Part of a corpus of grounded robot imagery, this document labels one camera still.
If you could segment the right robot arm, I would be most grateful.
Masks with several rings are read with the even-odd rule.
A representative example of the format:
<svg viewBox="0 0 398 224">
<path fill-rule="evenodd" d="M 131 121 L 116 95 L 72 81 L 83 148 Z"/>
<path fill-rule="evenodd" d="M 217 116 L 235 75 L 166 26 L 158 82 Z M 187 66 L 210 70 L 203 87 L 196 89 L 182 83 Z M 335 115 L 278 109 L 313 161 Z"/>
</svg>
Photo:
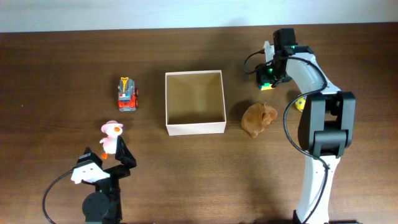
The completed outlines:
<svg viewBox="0 0 398 224">
<path fill-rule="evenodd" d="M 305 155 L 303 187 L 293 223 L 329 223 L 328 204 L 335 170 L 353 139 L 356 98 L 341 91 L 326 77 L 313 50 L 300 45 L 293 28 L 273 33 L 273 43 L 264 43 L 265 62 L 255 68 L 261 90 L 294 81 L 301 94 L 290 110 L 305 100 L 298 125 L 298 143 L 293 147 Z"/>
</svg>

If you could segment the red grey toy truck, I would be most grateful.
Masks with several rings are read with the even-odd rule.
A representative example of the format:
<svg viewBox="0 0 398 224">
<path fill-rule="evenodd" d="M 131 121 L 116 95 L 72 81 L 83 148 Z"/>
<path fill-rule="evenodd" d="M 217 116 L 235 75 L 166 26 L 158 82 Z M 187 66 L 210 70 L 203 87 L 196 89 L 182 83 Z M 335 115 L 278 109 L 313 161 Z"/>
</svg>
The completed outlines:
<svg viewBox="0 0 398 224">
<path fill-rule="evenodd" d="M 133 79 L 121 77 L 118 85 L 119 111 L 135 111 L 138 107 L 139 91 Z"/>
</svg>

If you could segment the yellow ball with blue marks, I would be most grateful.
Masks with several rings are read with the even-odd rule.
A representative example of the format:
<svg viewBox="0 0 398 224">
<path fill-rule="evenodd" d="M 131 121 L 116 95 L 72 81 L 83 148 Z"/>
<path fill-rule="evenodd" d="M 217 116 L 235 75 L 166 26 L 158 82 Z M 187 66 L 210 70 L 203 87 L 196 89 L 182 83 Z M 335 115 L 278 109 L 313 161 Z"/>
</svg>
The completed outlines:
<svg viewBox="0 0 398 224">
<path fill-rule="evenodd" d="M 299 99 L 297 99 L 297 100 L 295 101 L 295 107 L 296 107 L 300 112 L 302 112 L 302 111 L 304 110 L 306 99 L 307 99 L 307 97 L 304 96 L 304 97 L 301 97 L 301 98 L 299 98 Z"/>
</svg>

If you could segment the brown plush toy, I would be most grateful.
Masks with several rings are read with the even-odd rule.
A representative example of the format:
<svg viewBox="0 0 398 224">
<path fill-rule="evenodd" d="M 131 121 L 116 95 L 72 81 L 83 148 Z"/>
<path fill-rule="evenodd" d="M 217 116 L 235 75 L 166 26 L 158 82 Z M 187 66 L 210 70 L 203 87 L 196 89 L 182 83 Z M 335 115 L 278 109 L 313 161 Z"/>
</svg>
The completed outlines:
<svg viewBox="0 0 398 224">
<path fill-rule="evenodd" d="M 243 114 L 241 127 L 252 138 L 256 138 L 277 116 L 278 112 L 267 103 L 255 103 Z"/>
</svg>

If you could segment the pink white duck toy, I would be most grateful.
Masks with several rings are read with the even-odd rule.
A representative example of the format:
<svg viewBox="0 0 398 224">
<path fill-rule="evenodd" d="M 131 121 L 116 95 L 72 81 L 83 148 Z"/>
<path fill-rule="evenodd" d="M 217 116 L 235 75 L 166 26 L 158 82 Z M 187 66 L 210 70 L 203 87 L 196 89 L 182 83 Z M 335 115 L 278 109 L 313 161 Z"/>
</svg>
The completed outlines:
<svg viewBox="0 0 398 224">
<path fill-rule="evenodd" d="M 107 159 L 109 154 L 116 153 L 118 136 L 123 133 L 123 124 L 118 123 L 114 120 L 108 121 L 104 125 L 102 125 L 101 132 L 107 135 L 105 138 L 102 138 L 99 141 L 99 143 L 102 144 L 104 150 L 101 158 Z"/>
</svg>

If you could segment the colourful puzzle cube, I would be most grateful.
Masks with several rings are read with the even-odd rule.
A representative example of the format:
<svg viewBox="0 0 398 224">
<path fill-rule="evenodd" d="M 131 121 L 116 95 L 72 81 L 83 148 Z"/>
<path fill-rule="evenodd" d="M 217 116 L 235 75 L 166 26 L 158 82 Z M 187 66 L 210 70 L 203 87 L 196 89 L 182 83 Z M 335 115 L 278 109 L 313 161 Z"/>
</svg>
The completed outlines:
<svg viewBox="0 0 398 224">
<path fill-rule="evenodd" d="M 271 90 L 271 89 L 273 89 L 273 87 L 272 87 L 272 84 L 271 84 L 271 83 L 265 83 L 265 84 L 261 85 L 261 86 L 259 87 L 259 89 L 260 89 L 261 91 L 265 91 L 265 90 Z"/>
</svg>

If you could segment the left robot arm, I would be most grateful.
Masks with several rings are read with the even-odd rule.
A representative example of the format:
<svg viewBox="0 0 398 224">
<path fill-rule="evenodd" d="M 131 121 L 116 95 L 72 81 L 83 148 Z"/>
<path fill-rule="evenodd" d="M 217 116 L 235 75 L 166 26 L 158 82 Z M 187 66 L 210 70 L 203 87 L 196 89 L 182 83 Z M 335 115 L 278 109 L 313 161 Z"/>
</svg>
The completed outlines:
<svg viewBox="0 0 398 224">
<path fill-rule="evenodd" d="M 120 223 L 123 219 L 119 180 L 129 177 L 137 162 L 120 136 L 116 141 L 115 159 L 120 165 L 104 170 L 103 161 L 88 147 L 78 158 L 71 180 L 75 184 L 95 187 L 95 191 L 83 201 L 85 223 Z"/>
</svg>

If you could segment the white open cardboard box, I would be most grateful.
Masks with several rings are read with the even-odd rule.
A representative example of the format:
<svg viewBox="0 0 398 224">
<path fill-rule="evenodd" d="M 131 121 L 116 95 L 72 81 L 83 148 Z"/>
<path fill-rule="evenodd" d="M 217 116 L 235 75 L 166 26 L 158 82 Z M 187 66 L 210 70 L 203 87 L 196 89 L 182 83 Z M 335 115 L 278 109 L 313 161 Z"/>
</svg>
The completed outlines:
<svg viewBox="0 0 398 224">
<path fill-rule="evenodd" d="M 165 126 L 170 136 L 223 133 L 226 107 L 222 71 L 167 72 Z"/>
</svg>

